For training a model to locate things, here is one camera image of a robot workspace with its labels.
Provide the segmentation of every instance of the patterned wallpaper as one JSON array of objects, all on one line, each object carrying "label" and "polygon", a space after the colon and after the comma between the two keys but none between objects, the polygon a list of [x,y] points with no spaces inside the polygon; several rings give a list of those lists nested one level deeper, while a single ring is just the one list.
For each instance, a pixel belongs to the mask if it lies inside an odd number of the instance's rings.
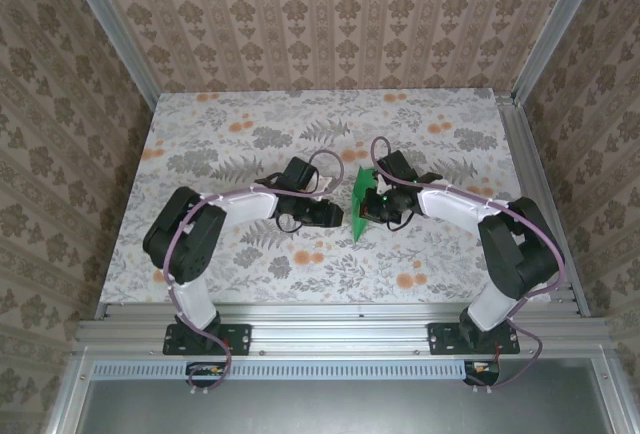
[{"label": "patterned wallpaper", "polygon": [[640,390],[640,0],[584,0],[526,112],[594,315]]},{"label": "patterned wallpaper", "polygon": [[112,0],[163,92],[510,90],[556,0]]},{"label": "patterned wallpaper", "polygon": [[150,122],[85,0],[0,0],[0,432],[37,432]]}]

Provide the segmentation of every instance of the floral tablecloth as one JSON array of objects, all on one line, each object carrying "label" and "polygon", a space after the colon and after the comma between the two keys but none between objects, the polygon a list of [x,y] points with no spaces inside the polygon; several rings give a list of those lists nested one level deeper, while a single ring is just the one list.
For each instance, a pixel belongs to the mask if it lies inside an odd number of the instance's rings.
[{"label": "floral tablecloth", "polygon": [[[206,274],[214,302],[471,300],[488,275],[478,240],[455,226],[420,217],[392,233],[369,224],[354,244],[351,190],[358,167],[371,167],[369,145],[380,134],[419,174],[437,172],[497,199],[520,196],[490,89],[164,94],[101,300],[168,300],[142,239],[177,187],[244,187],[320,148],[345,163],[345,182],[331,195],[345,211],[343,226],[285,234],[262,220],[224,233]],[[325,176],[338,173],[330,156],[314,163]]]}]

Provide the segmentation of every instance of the purple cable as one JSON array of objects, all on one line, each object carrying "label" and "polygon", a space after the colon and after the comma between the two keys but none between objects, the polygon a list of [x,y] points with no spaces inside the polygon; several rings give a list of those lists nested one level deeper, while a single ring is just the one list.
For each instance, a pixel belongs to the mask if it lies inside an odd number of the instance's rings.
[{"label": "purple cable", "polygon": [[[329,184],[329,186],[327,186],[327,189],[325,189],[324,191],[322,191],[322,192],[304,193],[304,192],[283,191],[281,189],[270,189],[268,187],[257,186],[257,187],[247,187],[247,188],[244,188],[244,189],[236,189],[236,190],[229,191],[229,192],[226,192],[226,193],[223,193],[223,194],[212,194],[212,195],[207,196],[204,199],[200,200],[195,206],[193,206],[189,210],[189,212],[187,213],[185,218],[182,220],[182,222],[178,226],[178,229],[176,230],[176,233],[173,235],[173,238],[171,239],[171,242],[169,243],[169,248],[167,249],[167,254],[164,257],[164,263],[162,265],[162,274],[164,276],[165,282],[169,286],[168,287],[169,298],[171,299],[171,302],[173,303],[173,305],[176,308],[176,310],[178,311],[178,317],[192,331],[194,331],[195,333],[197,333],[197,334],[199,334],[199,335],[201,335],[203,337],[206,337],[207,339],[210,339],[211,341],[215,342],[218,346],[220,346],[222,348],[222,350],[224,351],[224,354],[225,354],[225,368],[224,368],[224,371],[222,372],[222,374],[220,375],[218,380],[216,380],[211,386],[209,386],[209,389],[215,389],[216,387],[218,387],[220,384],[222,384],[224,379],[229,374],[229,371],[231,369],[231,351],[229,350],[229,348],[226,346],[226,344],[224,342],[222,342],[216,336],[214,336],[212,334],[209,334],[208,332],[205,332],[202,329],[198,328],[195,324],[193,324],[193,322],[191,322],[190,319],[188,319],[184,315],[184,313],[182,311],[182,307],[180,306],[180,302],[178,301],[176,295],[173,292],[173,286],[175,284],[175,281],[169,275],[169,265],[170,265],[170,262],[171,262],[171,257],[173,256],[173,251],[175,250],[176,244],[178,243],[178,239],[180,239],[180,235],[184,232],[186,227],[189,225],[189,222],[191,221],[193,216],[195,216],[196,213],[200,209],[202,209],[202,207],[204,205],[206,205],[206,204],[208,204],[210,202],[219,201],[219,200],[223,199],[224,197],[238,195],[238,194],[252,193],[252,192],[264,192],[264,193],[271,193],[271,194],[282,194],[282,195],[293,196],[293,197],[312,198],[312,197],[321,197],[321,196],[324,196],[324,195],[332,193],[336,189],[336,187],[338,187],[342,183],[342,180],[344,179],[344,163],[342,162],[342,159],[340,159],[340,156],[338,156],[335,152],[329,151],[327,149],[321,149],[321,150],[316,151],[315,153],[313,153],[311,155],[311,157],[309,158],[309,163],[311,163],[311,161],[316,156],[318,156],[319,154],[329,154],[329,155],[335,157],[337,159],[339,165],[340,165],[340,175],[334,181],[332,181],[331,184]],[[189,376],[189,385],[194,389],[196,387],[192,382],[192,376]]]},{"label": "purple cable", "polygon": [[393,181],[393,182],[395,182],[397,184],[410,186],[410,187],[420,186],[420,187],[425,187],[425,188],[429,188],[429,189],[448,191],[448,192],[452,192],[454,194],[457,194],[457,195],[459,195],[461,197],[466,197],[467,199],[471,199],[472,201],[475,201],[475,202],[486,203],[487,206],[493,207],[494,209],[497,209],[497,210],[499,210],[501,212],[504,212],[505,214],[511,216],[516,221],[521,222],[526,227],[531,229],[542,240],[542,242],[544,242],[547,245],[547,247],[549,247],[549,249],[553,253],[553,257],[555,258],[556,262],[558,263],[558,279],[556,280],[556,282],[554,282],[550,286],[543,287],[541,289],[538,289],[537,291],[533,291],[533,292],[530,292],[528,294],[525,294],[525,296],[514,306],[514,308],[511,309],[509,314],[507,314],[507,322],[509,323],[509,325],[511,327],[513,327],[516,331],[519,331],[519,332],[521,332],[521,333],[523,333],[523,334],[525,334],[525,335],[527,335],[529,337],[532,337],[536,341],[538,341],[538,351],[533,355],[533,357],[524,366],[524,368],[522,368],[522,370],[520,372],[518,372],[518,374],[516,374],[512,378],[510,378],[510,379],[508,379],[506,381],[500,382],[500,383],[492,386],[492,388],[495,389],[495,388],[502,387],[502,386],[505,386],[507,384],[510,384],[512,381],[514,381],[514,380],[518,379],[520,376],[522,376],[527,371],[527,369],[529,369],[538,360],[538,357],[540,357],[540,353],[542,352],[542,340],[539,337],[537,337],[536,335],[534,335],[533,333],[525,331],[524,329],[516,326],[513,323],[513,321],[511,319],[509,319],[509,318],[514,316],[515,313],[518,312],[522,308],[522,306],[524,306],[526,304],[528,299],[531,299],[532,297],[537,296],[539,294],[545,294],[547,292],[551,292],[551,291],[555,290],[560,284],[562,284],[564,282],[566,274],[565,274],[564,261],[562,260],[562,254],[560,254],[560,251],[558,250],[556,245],[551,241],[551,239],[549,239],[549,237],[547,237],[547,235],[544,232],[542,232],[542,230],[540,230],[540,228],[538,228],[538,226],[533,224],[528,219],[525,219],[520,214],[518,214],[516,212],[513,212],[509,208],[504,207],[504,206],[502,206],[502,205],[500,205],[498,203],[493,202],[491,199],[487,200],[486,198],[484,198],[482,196],[477,196],[477,195],[472,194],[470,192],[463,191],[463,190],[460,190],[460,189],[456,189],[455,187],[446,187],[446,186],[442,186],[440,184],[424,184],[424,183],[414,183],[414,182],[404,181],[402,179],[399,179],[397,177],[392,176],[388,172],[385,172],[380,167],[380,164],[378,164],[378,160],[376,159],[376,155],[375,155],[375,147],[376,147],[376,144],[378,143],[378,141],[383,141],[387,146],[388,152],[391,153],[391,143],[389,142],[389,140],[384,136],[378,136],[371,143],[371,160],[373,161],[373,165],[376,167],[378,172],[380,174],[382,174],[384,177],[386,177],[387,179],[389,179],[390,181]]}]

